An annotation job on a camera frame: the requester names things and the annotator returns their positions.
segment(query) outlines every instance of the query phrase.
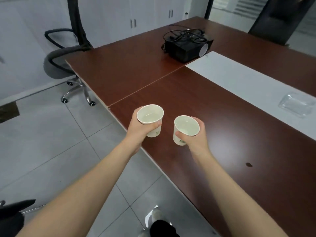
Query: foot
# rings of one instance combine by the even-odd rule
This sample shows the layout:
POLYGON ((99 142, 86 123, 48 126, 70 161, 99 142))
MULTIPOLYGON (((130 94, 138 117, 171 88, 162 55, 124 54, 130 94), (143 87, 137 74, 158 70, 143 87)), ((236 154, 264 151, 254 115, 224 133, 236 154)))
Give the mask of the foot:
POLYGON ((148 229, 144 229, 143 231, 141 231, 138 237, 150 237, 148 229))
POLYGON ((153 211, 151 213, 151 220, 153 223, 157 220, 164 220, 164 221, 168 222, 168 220, 164 217, 164 215, 162 214, 159 207, 156 207, 153 209, 153 211))

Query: pant leg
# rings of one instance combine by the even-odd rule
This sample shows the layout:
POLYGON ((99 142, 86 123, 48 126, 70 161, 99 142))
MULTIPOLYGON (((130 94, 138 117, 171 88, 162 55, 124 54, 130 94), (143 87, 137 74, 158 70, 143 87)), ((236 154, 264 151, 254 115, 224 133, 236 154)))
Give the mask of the pant leg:
POLYGON ((175 227, 170 225, 168 222, 163 220, 155 221, 150 230, 150 237, 162 237, 162 236, 170 236, 170 237, 180 237, 176 233, 175 227))

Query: person's left arm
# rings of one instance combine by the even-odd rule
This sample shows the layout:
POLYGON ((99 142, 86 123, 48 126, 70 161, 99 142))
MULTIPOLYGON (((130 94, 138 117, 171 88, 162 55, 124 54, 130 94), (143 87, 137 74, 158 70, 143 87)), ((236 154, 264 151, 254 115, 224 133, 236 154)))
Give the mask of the person's left arm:
POLYGON ((129 159, 146 135, 161 125, 142 125, 136 113, 125 139, 81 179, 67 187, 45 206, 17 235, 18 237, 85 237, 129 159))

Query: cup rim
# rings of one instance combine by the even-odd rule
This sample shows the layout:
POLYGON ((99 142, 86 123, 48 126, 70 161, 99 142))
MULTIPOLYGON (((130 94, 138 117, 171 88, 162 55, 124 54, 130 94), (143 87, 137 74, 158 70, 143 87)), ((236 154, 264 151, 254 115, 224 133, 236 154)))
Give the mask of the cup rim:
POLYGON ((200 132, 200 125, 199 125, 199 123, 198 123, 194 118, 192 118, 191 116, 181 115, 181 116, 177 116, 176 119, 175 119, 174 122, 173 122, 173 123, 174 123, 174 126, 175 126, 175 127, 177 128, 177 130, 180 131, 181 133, 183 133, 183 134, 185 134, 185 135, 188 135, 188 136, 195 136, 195 135, 197 135, 197 134, 200 132), (189 117, 189 118, 193 119, 193 120, 196 122, 196 124, 197 124, 197 126, 198 126, 198 132, 197 132, 196 134, 194 134, 194 135, 188 135, 188 134, 186 134, 186 133, 183 133, 182 131, 180 131, 180 130, 177 128, 177 126, 176 126, 176 119, 177 119, 178 117, 182 117, 182 116, 189 117))
POLYGON ((156 104, 145 105, 145 106, 143 106, 142 108, 140 108, 140 109, 137 111, 137 114, 136 114, 136 117, 137 117, 137 119, 138 119, 138 121, 139 121, 140 123, 144 123, 144 124, 155 123, 155 122, 159 121, 159 120, 163 117, 163 115, 165 114, 163 108, 162 108, 161 106, 159 106, 159 105, 156 105, 156 104), (162 109, 162 116, 161 116, 158 120, 156 120, 156 121, 151 121, 151 122, 144 122, 144 121, 141 121, 141 120, 138 118, 138 113, 139 113, 139 111, 140 111, 142 108, 147 107, 147 106, 150 106, 150 105, 155 105, 155 106, 161 108, 161 109, 162 109))

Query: person's left hand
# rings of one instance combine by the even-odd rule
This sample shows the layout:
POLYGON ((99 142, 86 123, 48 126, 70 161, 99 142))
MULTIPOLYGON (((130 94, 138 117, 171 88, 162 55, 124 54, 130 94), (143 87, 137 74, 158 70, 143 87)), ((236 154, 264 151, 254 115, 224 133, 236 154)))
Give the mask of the person's left hand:
POLYGON ((136 116, 140 108, 142 108, 142 106, 134 110, 130 125, 128 126, 126 137, 125 137, 125 140, 128 143, 135 146, 135 150, 132 155, 136 154, 137 151, 139 151, 140 145, 142 144, 146 135, 152 130, 161 126, 162 124, 161 121, 157 121, 155 123, 148 124, 148 125, 141 124, 138 121, 137 116, 136 116))

